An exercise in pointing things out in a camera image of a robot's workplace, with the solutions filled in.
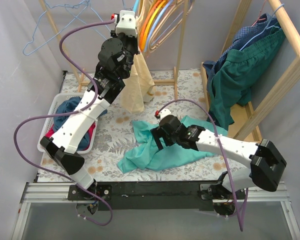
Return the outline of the teal green shirt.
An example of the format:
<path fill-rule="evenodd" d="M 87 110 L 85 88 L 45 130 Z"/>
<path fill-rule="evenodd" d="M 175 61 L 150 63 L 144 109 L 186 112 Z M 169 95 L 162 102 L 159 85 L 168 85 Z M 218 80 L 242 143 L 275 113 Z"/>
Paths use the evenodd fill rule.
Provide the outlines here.
<path fill-rule="evenodd" d="M 135 169 L 159 172 L 215 156 L 211 152 L 185 149 L 178 144 L 166 146 L 163 140 L 160 141 L 163 149 L 159 150 L 151 134 L 151 129 L 156 128 L 157 124 L 140 120 L 133 121 L 132 126 L 139 146 L 127 151 L 117 163 L 117 167 L 124 174 Z"/>

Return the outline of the navy blue t shirt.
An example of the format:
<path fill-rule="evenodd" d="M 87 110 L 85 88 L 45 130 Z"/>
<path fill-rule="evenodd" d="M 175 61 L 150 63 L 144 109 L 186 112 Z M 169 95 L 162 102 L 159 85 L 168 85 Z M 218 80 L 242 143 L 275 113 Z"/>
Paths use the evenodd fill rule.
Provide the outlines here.
<path fill-rule="evenodd" d="M 64 101 L 63 103 L 61 103 L 59 105 L 55 114 L 63 114 L 63 113 L 73 112 L 75 110 L 75 108 L 78 106 L 78 104 L 80 103 L 81 99 L 82 98 L 79 96 L 69 98 L 68 100 Z M 59 130 L 68 118 L 69 118 L 68 115 L 54 117 L 53 118 L 54 132 Z M 84 146 L 83 144 L 79 143 L 77 150 L 83 151 L 84 150 L 83 146 Z"/>

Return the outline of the teal plastic hanger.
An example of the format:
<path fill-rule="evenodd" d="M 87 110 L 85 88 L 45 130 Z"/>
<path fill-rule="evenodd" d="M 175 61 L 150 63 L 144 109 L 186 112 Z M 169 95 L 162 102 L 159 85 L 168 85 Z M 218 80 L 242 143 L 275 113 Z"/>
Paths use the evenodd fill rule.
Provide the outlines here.
<path fill-rule="evenodd" d="M 135 0 L 132 10 L 137 14 L 141 11 L 143 0 Z"/>

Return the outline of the beige garment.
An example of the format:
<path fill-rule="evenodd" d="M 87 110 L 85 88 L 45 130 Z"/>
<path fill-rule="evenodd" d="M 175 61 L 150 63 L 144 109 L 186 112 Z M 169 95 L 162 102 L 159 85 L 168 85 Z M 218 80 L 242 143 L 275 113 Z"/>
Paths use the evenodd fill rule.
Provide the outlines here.
<path fill-rule="evenodd" d="M 143 112 L 145 104 L 155 97 L 156 86 L 142 53 L 134 56 L 130 77 L 124 84 L 119 95 L 120 106 L 129 113 Z"/>

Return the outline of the magenta t shirt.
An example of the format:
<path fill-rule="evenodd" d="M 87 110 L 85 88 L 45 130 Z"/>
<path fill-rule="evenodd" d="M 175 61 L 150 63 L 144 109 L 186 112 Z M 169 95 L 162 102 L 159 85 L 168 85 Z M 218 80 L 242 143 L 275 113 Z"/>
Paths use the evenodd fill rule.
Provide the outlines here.
<path fill-rule="evenodd" d="M 48 132 L 45 134 L 46 137 L 50 138 L 55 132 L 53 130 L 54 125 L 48 130 Z M 88 129 L 87 133 L 84 135 L 82 140 L 80 141 L 80 144 L 83 145 L 83 149 L 87 149 L 90 146 L 90 143 L 92 141 L 93 132 L 96 128 L 96 124 L 93 123 L 90 128 Z"/>

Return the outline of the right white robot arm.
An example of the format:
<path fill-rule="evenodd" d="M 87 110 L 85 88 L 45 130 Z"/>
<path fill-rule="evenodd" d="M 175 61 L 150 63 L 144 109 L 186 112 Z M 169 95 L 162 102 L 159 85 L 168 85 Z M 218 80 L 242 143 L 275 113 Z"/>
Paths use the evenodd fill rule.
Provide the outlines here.
<path fill-rule="evenodd" d="M 159 125 L 150 132 L 159 150 L 177 144 L 184 149 L 221 155 L 245 166 L 235 173 L 227 170 L 216 183 L 203 188 L 201 192 L 205 199 L 227 199 L 251 187 L 276 192 L 287 166 L 286 160 L 270 140 L 263 139 L 256 143 L 215 135 L 198 125 L 186 127 L 171 114 L 161 117 Z"/>

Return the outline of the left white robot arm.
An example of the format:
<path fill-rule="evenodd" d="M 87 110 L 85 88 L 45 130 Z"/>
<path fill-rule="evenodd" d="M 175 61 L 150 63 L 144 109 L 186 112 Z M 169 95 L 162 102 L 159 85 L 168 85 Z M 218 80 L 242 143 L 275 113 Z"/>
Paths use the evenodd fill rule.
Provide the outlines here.
<path fill-rule="evenodd" d="M 40 141 L 49 157 L 79 184 L 77 193 L 85 200 L 93 199 L 97 190 L 96 181 L 84 166 L 85 159 L 77 152 L 79 143 L 125 87 L 124 80 L 130 77 L 138 53 L 137 36 L 111 32 L 101 45 L 93 80 L 75 113 L 51 137 L 44 136 Z"/>

